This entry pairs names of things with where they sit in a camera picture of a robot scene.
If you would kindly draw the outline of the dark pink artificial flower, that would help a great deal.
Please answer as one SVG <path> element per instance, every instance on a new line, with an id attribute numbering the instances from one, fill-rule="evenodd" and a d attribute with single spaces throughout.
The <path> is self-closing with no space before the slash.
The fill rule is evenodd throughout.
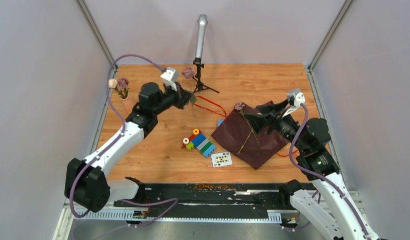
<path id="1" fill-rule="evenodd" d="M 183 70 L 182 74 L 186 79 L 196 80 L 195 71 L 191 67 L 187 67 L 185 70 Z M 190 102 L 191 102 L 192 105 L 194 105 L 196 103 L 195 94 L 193 94 L 192 97 L 190 98 Z"/>

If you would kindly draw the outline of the purple artificial flower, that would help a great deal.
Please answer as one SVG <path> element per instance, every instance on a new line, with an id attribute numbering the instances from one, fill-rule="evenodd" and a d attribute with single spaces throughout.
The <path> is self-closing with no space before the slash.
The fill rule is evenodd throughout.
<path id="1" fill-rule="evenodd" d="M 247 118 L 246 118 L 246 112 L 243 110 L 243 108 L 244 108 L 245 106 L 246 106 L 245 104 L 239 103 L 239 102 L 236 103 L 235 106 L 234 106 L 234 109 L 239 112 L 239 114 L 243 117 L 243 119 L 246 121 L 247 125 L 248 125 L 249 128 L 250 128 L 250 132 L 248 133 L 246 139 L 245 139 L 244 142 L 242 143 L 242 145 L 241 145 L 239 151 L 237 152 L 237 155 L 239 155 L 239 154 L 241 153 L 241 151 L 244 149 L 244 147 L 245 147 L 245 145 L 246 145 L 248 139 L 250 138 L 250 136 L 254 136 L 255 140 L 256 140 L 257 142 L 259 142 L 259 141 L 257 140 L 256 133 L 255 133 L 254 129 L 252 128 L 250 122 L 249 122 L 249 121 L 247 120 Z"/>

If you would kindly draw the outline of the cream artificial rose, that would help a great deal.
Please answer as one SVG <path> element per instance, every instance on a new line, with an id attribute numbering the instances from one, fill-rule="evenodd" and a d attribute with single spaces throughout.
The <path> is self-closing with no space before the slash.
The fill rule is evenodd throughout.
<path id="1" fill-rule="evenodd" d="M 108 86 L 110 89 L 115 89 L 117 87 L 117 80 L 116 79 L 109 79 Z"/>

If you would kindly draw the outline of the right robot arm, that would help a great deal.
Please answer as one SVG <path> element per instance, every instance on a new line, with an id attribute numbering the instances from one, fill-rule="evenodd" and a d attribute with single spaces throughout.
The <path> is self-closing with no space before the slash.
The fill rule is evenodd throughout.
<path id="1" fill-rule="evenodd" d="M 280 186 L 280 206 L 298 210 L 326 240 L 380 239 L 359 211 L 339 166 L 326 148 L 331 140 L 327 121 L 310 118 L 302 101 L 295 106 L 288 103 L 286 100 L 259 105 L 259 113 L 245 113 L 244 117 L 257 133 L 276 131 L 291 143 L 291 163 L 312 183 L 329 210 L 319 205 L 295 179 Z"/>

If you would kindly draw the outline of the mauve artificial rose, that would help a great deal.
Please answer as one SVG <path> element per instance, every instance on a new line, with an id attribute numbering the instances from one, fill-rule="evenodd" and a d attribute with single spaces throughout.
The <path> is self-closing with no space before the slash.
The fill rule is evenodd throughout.
<path id="1" fill-rule="evenodd" d="M 128 97 L 128 85 L 129 80 L 127 78 L 117 79 L 116 91 L 119 94 L 121 99 L 126 99 Z"/>

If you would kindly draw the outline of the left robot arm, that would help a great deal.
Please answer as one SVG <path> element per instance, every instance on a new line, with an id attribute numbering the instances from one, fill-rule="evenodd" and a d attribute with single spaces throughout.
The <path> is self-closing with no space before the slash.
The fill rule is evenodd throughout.
<path id="1" fill-rule="evenodd" d="M 194 98 L 195 94 L 185 90 L 178 82 L 165 85 L 164 89 L 154 82 L 145 83 L 138 94 L 138 102 L 123 120 L 121 128 L 84 159 L 73 158 L 68 163 L 64 195 L 74 216 L 85 216 L 76 212 L 75 204 L 94 213 L 109 202 L 124 199 L 135 207 L 143 205 L 146 193 L 140 189 L 138 180 L 126 177 L 108 181 L 107 176 L 129 150 L 152 132 L 160 113 L 170 107 L 183 109 Z"/>

